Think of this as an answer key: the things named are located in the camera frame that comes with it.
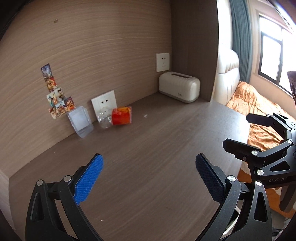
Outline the white trash bin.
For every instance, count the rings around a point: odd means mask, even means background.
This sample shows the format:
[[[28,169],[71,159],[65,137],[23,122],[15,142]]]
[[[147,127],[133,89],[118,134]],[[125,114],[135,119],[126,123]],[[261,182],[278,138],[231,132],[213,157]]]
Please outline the white trash bin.
[[[232,233],[232,231],[234,229],[234,226],[236,225],[236,223],[238,221],[240,212],[241,212],[241,210],[236,206],[235,210],[234,210],[234,212],[233,212],[233,214],[231,216],[231,219],[230,219],[229,223],[226,226],[226,230],[222,234],[221,238],[225,238],[225,237],[229,236]]]

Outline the cream padded headboard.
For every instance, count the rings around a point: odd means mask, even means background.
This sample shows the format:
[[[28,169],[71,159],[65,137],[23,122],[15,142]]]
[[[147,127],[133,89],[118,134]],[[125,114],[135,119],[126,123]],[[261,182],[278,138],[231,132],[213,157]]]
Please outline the cream padded headboard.
[[[233,96],[240,80],[239,58],[232,49],[224,49],[218,54],[217,72],[213,99],[226,105]]]

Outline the black framed window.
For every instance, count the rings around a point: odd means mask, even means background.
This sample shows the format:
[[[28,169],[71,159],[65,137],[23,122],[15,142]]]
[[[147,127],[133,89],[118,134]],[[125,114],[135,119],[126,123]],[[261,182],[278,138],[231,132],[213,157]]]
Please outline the black framed window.
[[[287,73],[295,71],[295,35],[284,25],[259,16],[260,58],[258,74],[292,94]]]

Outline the cream tissue box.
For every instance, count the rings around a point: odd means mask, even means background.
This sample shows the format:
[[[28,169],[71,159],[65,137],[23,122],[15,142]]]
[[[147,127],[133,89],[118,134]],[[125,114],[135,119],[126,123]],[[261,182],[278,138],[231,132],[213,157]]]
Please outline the cream tissue box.
[[[200,85],[198,78],[177,72],[166,72],[159,77],[159,92],[184,103],[199,98]]]

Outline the teal curtain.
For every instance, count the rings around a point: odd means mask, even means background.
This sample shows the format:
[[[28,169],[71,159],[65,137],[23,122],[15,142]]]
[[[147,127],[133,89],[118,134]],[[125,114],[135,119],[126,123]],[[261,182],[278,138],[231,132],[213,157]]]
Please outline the teal curtain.
[[[229,1],[232,18],[232,50],[239,58],[240,81],[249,83],[252,70],[252,31],[247,1]]]

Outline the clear plastic box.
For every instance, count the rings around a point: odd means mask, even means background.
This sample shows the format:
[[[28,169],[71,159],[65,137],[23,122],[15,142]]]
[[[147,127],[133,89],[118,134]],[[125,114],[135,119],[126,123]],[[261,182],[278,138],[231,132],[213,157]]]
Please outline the clear plastic box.
[[[83,106],[79,106],[71,110],[67,114],[71,125],[73,126],[77,135],[81,138],[85,138],[94,129],[88,111]]]

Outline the clear crumpled plastic cup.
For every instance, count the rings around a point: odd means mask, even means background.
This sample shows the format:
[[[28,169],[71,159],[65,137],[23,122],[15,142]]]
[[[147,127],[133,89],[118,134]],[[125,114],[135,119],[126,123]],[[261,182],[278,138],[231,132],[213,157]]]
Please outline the clear crumpled plastic cup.
[[[101,128],[106,129],[112,126],[112,109],[103,108],[99,111],[97,119]]]

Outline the orange snack packet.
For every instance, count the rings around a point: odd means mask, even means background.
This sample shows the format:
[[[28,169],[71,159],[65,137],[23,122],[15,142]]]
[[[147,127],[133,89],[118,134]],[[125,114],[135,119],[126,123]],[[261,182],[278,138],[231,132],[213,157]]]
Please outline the orange snack packet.
[[[132,107],[126,106],[123,108],[114,108],[111,114],[112,124],[114,126],[118,125],[128,125],[132,123]]]

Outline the anime stickers on wall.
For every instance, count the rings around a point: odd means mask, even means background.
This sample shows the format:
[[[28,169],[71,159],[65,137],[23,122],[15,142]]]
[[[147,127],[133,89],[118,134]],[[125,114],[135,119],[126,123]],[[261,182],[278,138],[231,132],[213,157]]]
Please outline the anime stickers on wall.
[[[76,106],[73,98],[71,96],[67,97],[63,88],[57,85],[49,63],[41,67],[41,72],[49,91],[49,94],[46,95],[46,99],[50,105],[49,113],[56,120],[60,116],[75,109]]]

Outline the white wall socket upper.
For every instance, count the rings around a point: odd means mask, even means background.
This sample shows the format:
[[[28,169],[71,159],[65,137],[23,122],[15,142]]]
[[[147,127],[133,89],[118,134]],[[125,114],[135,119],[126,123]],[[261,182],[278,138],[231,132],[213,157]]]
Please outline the white wall socket upper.
[[[156,54],[156,72],[168,71],[170,69],[170,54],[157,53]]]

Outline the white wall socket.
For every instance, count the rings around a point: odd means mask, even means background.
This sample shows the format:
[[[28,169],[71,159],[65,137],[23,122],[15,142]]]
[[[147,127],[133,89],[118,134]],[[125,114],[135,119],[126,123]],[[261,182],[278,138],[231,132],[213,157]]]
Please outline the white wall socket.
[[[93,98],[91,102],[97,119],[99,119],[100,116],[111,115],[112,110],[117,108],[114,90]]]
[[[156,54],[156,72],[168,71],[170,69],[170,54],[157,53]]]

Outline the white wall socket lower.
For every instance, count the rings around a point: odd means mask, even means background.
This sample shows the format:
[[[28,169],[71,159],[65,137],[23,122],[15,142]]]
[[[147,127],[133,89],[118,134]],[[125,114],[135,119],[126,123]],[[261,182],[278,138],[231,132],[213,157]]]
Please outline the white wall socket lower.
[[[93,98],[91,102],[97,119],[99,119],[100,116],[111,115],[112,110],[117,108],[114,90]]]

